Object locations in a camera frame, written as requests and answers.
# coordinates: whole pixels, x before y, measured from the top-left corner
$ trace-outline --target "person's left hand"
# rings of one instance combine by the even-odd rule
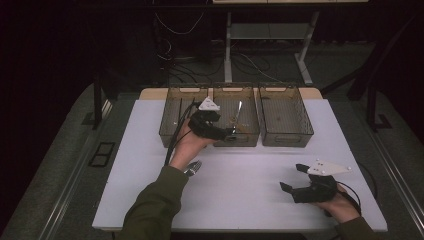
[[[174,156],[172,157],[169,166],[175,167],[181,171],[187,167],[191,160],[193,160],[199,152],[205,148],[208,144],[216,142],[216,140],[202,138],[194,134],[188,122],[190,119],[186,119],[178,133],[177,146],[175,146]]]

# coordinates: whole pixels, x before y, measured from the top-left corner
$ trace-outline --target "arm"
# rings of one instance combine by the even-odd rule
[[[139,194],[127,212],[118,240],[170,238],[172,219],[181,209],[181,195],[188,181],[182,171],[207,144],[214,142],[193,134],[188,120],[184,122],[178,139],[181,140],[169,166],[162,168],[158,179]]]
[[[337,186],[340,191],[346,190],[340,185]],[[379,237],[370,228],[368,223],[356,211],[352,204],[341,194],[328,202],[314,203],[314,205],[327,210],[339,223],[336,231],[343,240],[377,240]]]

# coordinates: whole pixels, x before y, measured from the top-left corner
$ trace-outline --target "person's right hand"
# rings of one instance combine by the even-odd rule
[[[346,190],[339,184],[337,184],[337,188],[341,192],[346,192]],[[337,193],[330,201],[312,203],[312,205],[327,210],[339,223],[344,223],[361,216],[349,200],[343,197],[340,193]]]

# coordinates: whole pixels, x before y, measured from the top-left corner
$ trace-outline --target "black cable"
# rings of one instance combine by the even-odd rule
[[[250,61],[253,62],[253,60],[249,56],[247,56],[247,55],[245,55],[243,53],[238,53],[238,52],[233,52],[233,53],[242,56],[243,59],[248,59],[248,60],[250,60]],[[242,65],[244,65],[244,66],[246,66],[248,68],[252,68],[252,69],[254,69],[256,71],[259,70],[259,71],[262,71],[262,72],[268,71],[269,69],[271,69],[271,64],[269,63],[269,61],[266,60],[264,57],[260,57],[260,58],[262,59],[262,61],[264,61],[266,63],[267,67],[265,67],[265,68],[259,68],[257,63],[254,64],[254,65],[256,65],[256,67],[255,66],[252,66],[253,64],[250,61],[248,61],[248,63],[243,63],[243,62],[240,61],[240,64],[242,64]]]
[[[166,157],[165,157],[165,164],[164,164],[165,166],[169,165],[169,161],[171,160],[172,152],[174,151],[175,145],[177,144],[178,133],[180,132],[181,127],[183,126],[184,120],[186,119],[188,113],[191,111],[191,108],[193,106],[196,106],[197,104],[198,103],[194,102],[194,99],[193,99],[193,102],[186,108],[183,115],[178,120],[177,128],[175,129],[175,132],[172,135],[171,141],[169,142],[168,151],[167,151]]]
[[[181,64],[177,64],[175,66],[176,67],[178,66],[178,67],[184,68],[184,69],[190,71],[193,75],[201,76],[201,77],[206,77],[206,76],[211,76],[211,75],[214,75],[214,74],[218,73],[219,72],[219,69],[221,69],[223,63],[224,63],[224,60],[220,61],[218,68],[216,70],[214,70],[213,72],[211,72],[211,73],[196,73],[193,70],[191,70],[191,69],[189,69],[187,67],[182,66]]]
[[[184,71],[176,69],[176,68],[170,68],[170,69],[177,71],[177,72],[184,73],[185,75],[189,76],[191,78],[191,80],[193,80],[193,82],[198,83],[197,80],[190,73],[184,72]]]
[[[170,72],[168,72],[168,74],[171,75],[171,76],[173,76],[173,77],[175,77],[175,78],[177,78],[178,80],[180,80],[181,83],[186,83],[186,81],[184,81],[182,78],[178,77],[177,75],[175,75],[173,73],[170,73]]]
[[[360,162],[356,162],[356,163],[358,163],[358,165],[360,166],[360,167],[362,167],[367,173],[368,173],[368,175],[370,176],[370,178],[371,178],[371,182],[372,182],[372,185],[373,185],[373,188],[374,188],[374,192],[373,192],[373,196],[374,196],[374,199],[377,199],[377,197],[378,197],[378,189],[377,189],[377,181],[375,180],[375,178],[374,178],[374,176],[371,174],[371,172],[370,172],[370,170],[368,170],[368,168],[366,168],[362,163],[360,163]]]
[[[351,187],[349,187],[347,184],[345,184],[345,183],[342,183],[342,182],[339,182],[339,181],[337,181],[337,183],[338,184],[341,184],[341,185],[343,185],[343,186],[345,186],[345,187],[347,187],[347,188],[349,188],[352,192],[353,192],[353,194],[355,194],[355,196],[356,196],[356,198],[358,199],[358,202],[356,203],[355,202],[355,200],[348,194],[348,193],[346,193],[346,192],[342,192],[342,191],[337,191],[338,193],[340,193],[343,197],[345,197],[347,200],[349,200],[349,202],[351,202],[352,203],[352,205],[356,208],[356,210],[358,211],[358,213],[360,214],[360,215],[362,215],[362,213],[361,213],[361,199],[359,198],[359,196],[358,196],[358,194],[355,192],[355,190],[353,190]]]

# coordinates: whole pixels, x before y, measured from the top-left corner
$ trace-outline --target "transparent plastic bin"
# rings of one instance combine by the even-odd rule
[[[260,130],[253,84],[214,83],[213,101],[221,107],[218,111],[221,118],[214,125],[233,132],[225,140],[214,143],[214,146],[255,147]]]
[[[172,135],[184,111],[193,101],[202,102],[208,96],[209,84],[173,84],[168,88],[159,135],[165,148],[169,147]]]
[[[258,93],[262,144],[306,147],[314,130],[296,85],[260,83]]]

